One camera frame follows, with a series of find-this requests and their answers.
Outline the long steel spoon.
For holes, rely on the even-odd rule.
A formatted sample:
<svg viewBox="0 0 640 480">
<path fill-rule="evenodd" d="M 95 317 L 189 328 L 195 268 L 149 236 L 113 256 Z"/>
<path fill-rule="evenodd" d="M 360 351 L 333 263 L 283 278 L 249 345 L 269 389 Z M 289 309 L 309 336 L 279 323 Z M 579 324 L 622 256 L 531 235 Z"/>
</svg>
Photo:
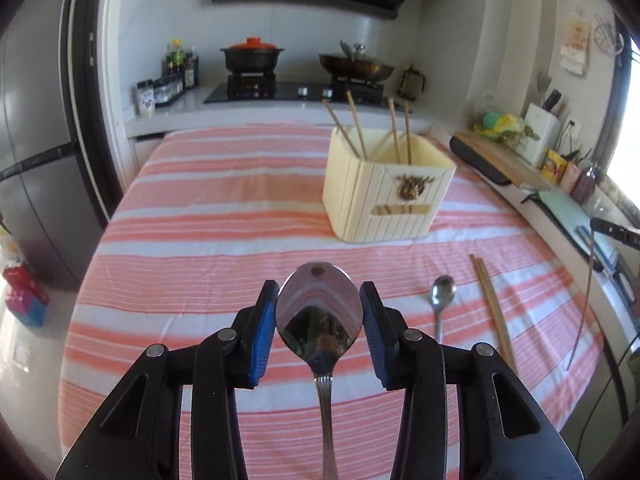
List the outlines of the long steel spoon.
<svg viewBox="0 0 640 480">
<path fill-rule="evenodd" d="M 350 277 L 329 262 L 308 262 L 281 287 L 276 325 L 286 346 L 314 374 L 322 426 L 322 477 L 336 479 L 332 386 L 336 363 L 352 348 L 363 324 L 363 306 Z"/>
</svg>

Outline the steel spoon curved handle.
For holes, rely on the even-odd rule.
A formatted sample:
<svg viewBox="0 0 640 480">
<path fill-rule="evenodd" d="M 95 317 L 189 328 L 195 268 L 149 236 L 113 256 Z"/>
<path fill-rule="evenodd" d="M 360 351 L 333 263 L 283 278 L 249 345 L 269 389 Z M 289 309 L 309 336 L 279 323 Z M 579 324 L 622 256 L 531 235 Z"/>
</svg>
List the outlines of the steel spoon curved handle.
<svg viewBox="0 0 640 480">
<path fill-rule="evenodd" d="M 442 342 L 442 314 L 456 296 L 457 286 L 450 275 L 441 275 L 434 281 L 430 293 L 430 305 L 435 315 L 435 340 Z"/>
</svg>

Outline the white ribbed utensil holder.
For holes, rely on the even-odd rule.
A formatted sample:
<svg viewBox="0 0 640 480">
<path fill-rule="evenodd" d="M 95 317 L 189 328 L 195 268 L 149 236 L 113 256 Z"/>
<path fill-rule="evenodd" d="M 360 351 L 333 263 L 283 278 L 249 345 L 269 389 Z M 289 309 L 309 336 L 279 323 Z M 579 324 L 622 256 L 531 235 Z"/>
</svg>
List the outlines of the white ribbed utensil holder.
<svg viewBox="0 0 640 480">
<path fill-rule="evenodd" d="M 322 203 L 343 242 L 417 240 L 430 229 L 456 169 L 423 136 L 335 127 Z"/>
</svg>

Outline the yellow snack packet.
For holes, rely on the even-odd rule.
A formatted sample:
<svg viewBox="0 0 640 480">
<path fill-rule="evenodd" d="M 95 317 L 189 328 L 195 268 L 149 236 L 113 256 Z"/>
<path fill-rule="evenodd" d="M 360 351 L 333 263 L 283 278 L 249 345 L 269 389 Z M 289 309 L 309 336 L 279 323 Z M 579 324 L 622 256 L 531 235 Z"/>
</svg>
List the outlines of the yellow snack packet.
<svg viewBox="0 0 640 480">
<path fill-rule="evenodd" d="M 553 184 L 559 184 L 564 176 L 568 161 L 555 150 L 548 150 L 540 168 L 541 177 Z"/>
</svg>

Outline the colourful toy blocks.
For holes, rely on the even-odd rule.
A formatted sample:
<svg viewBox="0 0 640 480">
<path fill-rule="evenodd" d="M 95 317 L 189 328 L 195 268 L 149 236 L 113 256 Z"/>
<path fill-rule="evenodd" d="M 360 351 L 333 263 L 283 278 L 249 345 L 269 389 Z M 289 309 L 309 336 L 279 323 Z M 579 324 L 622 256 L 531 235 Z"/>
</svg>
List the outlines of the colourful toy blocks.
<svg viewBox="0 0 640 480">
<path fill-rule="evenodd" d="M 4 303 L 9 311 L 25 326 L 42 327 L 50 297 L 26 266 L 7 266 L 2 278 L 8 285 Z"/>
</svg>

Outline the condiment bottles group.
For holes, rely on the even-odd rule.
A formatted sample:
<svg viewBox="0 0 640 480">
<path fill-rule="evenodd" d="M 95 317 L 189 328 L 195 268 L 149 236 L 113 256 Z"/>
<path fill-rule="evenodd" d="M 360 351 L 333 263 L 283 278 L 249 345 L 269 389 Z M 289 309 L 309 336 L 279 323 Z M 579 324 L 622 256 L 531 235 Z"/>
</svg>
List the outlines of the condiment bottles group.
<svg viewBox="0 0 640 480">
<path fill-rule="evenodd" d="M 168 44 L 162 73 L 152 81 L 156 108 L 171 106 L 187 91 L 200 85 L 200 58 L 195 48 L 187 49 L 175 38 Z"/>
</svg>

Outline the black wok pan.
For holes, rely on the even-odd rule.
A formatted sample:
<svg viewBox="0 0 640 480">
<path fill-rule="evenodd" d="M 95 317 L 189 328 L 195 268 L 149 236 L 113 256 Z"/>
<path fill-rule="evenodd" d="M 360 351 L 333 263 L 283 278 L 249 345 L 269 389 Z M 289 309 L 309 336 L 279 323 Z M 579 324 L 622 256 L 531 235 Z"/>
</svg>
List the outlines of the black wok pan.
<svg viewBox="0 0 640 480">
<path fill-rule="evenodd" d="M 393 75 L 395 67 L 365 55 L 363 44 L 348 44 L 341 40 L 340 47 L 340 54 L 319 54 L 321 67 L 332 77 L 377 84 Z"/>
</svg>

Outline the mint green mat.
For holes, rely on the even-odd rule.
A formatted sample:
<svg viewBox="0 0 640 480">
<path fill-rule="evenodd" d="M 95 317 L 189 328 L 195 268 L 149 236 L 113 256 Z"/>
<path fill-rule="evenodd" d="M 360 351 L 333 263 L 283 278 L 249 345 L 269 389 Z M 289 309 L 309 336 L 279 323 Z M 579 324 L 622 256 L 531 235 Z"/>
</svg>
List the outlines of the mint green mat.
<svg viewBox="0 0 640 480">
<path fill-rule="evenodd" d="M 538 191 L 536 202 L 542 210 L 555 222 L 565 237 L 582 258 L 590 258 L 590 217 L 582 207 L 575 203 L 570 196 L 558 190 Z M 594 234 L 593 270 L 614 273 L 620 252 L 613 242 L 601 233 Z"/>
</svg>

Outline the dark glass jar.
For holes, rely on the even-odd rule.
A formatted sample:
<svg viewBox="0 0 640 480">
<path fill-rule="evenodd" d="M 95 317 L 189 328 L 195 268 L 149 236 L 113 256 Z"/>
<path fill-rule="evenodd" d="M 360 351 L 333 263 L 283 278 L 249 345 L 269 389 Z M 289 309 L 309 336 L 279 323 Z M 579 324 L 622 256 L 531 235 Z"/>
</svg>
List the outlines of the dark glass jar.
<svg viewBox="0 0 640 480">
<path fill-rule="evenodd" d="M 424 92 L 425 86 L 425 75 L 410 65 L 401 73 L 397 94 L 405 100 L 414 102 Z"/>
</svg>

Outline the wooden cutting board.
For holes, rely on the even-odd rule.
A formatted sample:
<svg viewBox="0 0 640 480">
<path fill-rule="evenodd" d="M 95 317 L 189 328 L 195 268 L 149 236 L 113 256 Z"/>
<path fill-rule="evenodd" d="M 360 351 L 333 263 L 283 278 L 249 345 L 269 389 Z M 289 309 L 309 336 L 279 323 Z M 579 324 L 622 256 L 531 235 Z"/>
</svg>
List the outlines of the wooden cutting board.
<svg viewBox="0 0 640 480">
<path fill-rule="evenodd" d="M 456 131 L 449 140 L 452 154 L 460 158 L 490 182 L 500 186 L 513 184 L 529 191 L 542 191 L 551 184 L 526 162 L 503 145 L 475 133 Z"/>
</svg>

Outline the grey refrigerator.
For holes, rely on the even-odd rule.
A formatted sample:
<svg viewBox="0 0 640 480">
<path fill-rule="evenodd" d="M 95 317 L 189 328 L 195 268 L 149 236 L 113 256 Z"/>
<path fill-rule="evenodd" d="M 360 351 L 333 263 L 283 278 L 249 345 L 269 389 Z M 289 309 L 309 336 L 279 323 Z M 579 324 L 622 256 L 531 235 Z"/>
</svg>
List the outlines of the grey refrigerator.
<svg viewBox="0 0 640 480">
<path fill-rule="evenodd" d="M 87 0 L 20 0 L 1 35 L 1 221 L 40 280 L 79 286 L 113 210 Z"/>
</svg>

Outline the pink striped tablecloth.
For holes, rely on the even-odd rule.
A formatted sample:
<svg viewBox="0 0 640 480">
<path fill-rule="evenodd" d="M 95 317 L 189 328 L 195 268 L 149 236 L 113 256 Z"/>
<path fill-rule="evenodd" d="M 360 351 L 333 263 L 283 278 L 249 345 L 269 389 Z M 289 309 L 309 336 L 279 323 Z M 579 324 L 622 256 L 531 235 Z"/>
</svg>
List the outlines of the pink striped tablecloth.
<svg viewBox="0 0 640 480">
<path fill-rule="evenodd" d="M 435 339 L 431 288 L 457 286 L 442 342 L 493 346 L 560 433 L 596 367 L 601 335 L 554 250 L 490 186 L 457 166 L 427 234 L 346 243 L 322 203 L 331 129 L 301 125 L 177 131 L 160 142 L 120 203 L 81 285 L 65 344 L 61 438 L 68 452 L 151 344 L 200 344 L 279 292 L 308 262 L 342 269 L 360 291 Z M 405 393 L 376 377 L 366 331 L 333 373 L 337 479 L 393 479 Z M 191 387 L 182 390 L 179 475 L 191 469 Z M 314 374 L 277 325 L 265 375 L 235 393 L 247 476 L 324 479 Z M 462 479 L 455 386 L 447 389 L 443 479 Z"/>
</svg>

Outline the black pot orange lid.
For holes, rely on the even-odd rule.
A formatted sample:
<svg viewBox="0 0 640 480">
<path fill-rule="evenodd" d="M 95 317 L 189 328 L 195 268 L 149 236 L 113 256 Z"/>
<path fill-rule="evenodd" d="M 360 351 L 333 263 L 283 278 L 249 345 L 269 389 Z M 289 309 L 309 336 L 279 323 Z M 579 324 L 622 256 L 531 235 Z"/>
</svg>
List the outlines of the black pot orange lid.
<svg viewBox="0 0 640 480">
<path fill-rule="evenodd" d="M 233 75 L 273 73 L 283 49 L 248 37 L 242 44 L 223 48 L 226 69 Z"/>
</svg>

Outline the white spice jar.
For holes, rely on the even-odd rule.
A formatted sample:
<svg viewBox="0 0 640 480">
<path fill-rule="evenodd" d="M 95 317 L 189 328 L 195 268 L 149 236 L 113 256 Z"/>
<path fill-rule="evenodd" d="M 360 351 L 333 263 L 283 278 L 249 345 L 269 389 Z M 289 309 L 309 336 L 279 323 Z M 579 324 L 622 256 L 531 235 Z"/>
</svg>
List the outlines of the white spice jar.
<svg viewBox="0 0 640 480">
<path fill-rule="evenodd" d="M 155 113 L 155 96 L 152 79 L 142 80 L 136 84 L 138 114 L 149 117 Z"/>
</svg>

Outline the black gas stove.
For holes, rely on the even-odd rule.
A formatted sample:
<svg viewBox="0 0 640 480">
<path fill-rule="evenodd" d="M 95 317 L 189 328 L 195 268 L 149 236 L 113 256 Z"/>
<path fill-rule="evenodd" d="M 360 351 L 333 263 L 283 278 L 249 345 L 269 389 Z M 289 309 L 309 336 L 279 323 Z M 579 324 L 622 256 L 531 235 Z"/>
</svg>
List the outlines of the black gas stove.
<svg viewBox="0 0 640 480">
<path fill-rule="evenodd" d="M 348 78 L 332 77 L 329 82 L 283 81 L 275 74 L 230 75 L 204 100 L 205 104 L 233 101 L 300 101 L 348 103 L 347 92 L 359 106 L 386 107 L 384 86 Z"/>
</svg>

